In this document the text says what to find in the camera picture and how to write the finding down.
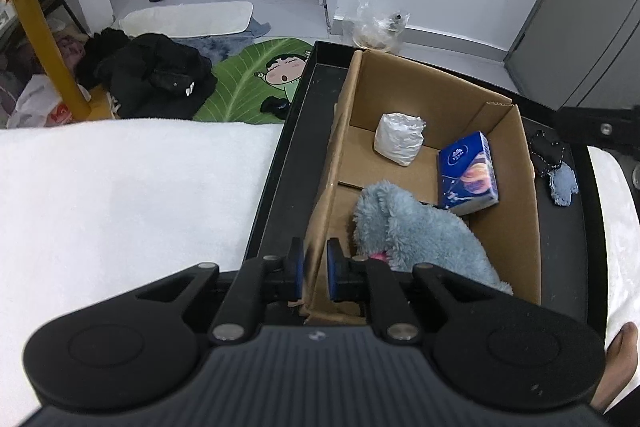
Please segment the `person's right hand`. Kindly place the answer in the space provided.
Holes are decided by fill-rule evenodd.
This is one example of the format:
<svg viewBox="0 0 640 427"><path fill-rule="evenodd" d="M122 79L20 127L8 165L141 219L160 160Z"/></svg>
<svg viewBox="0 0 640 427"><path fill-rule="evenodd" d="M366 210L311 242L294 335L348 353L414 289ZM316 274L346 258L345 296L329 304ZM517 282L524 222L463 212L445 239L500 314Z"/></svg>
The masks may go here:
<svg viewBox="0 0 640 427"><path fill-rule="evenodd" d="M634 377L638 366L638 329L625 323L606 349L605 369L591 400L591 407L604 412Z"/></svg>

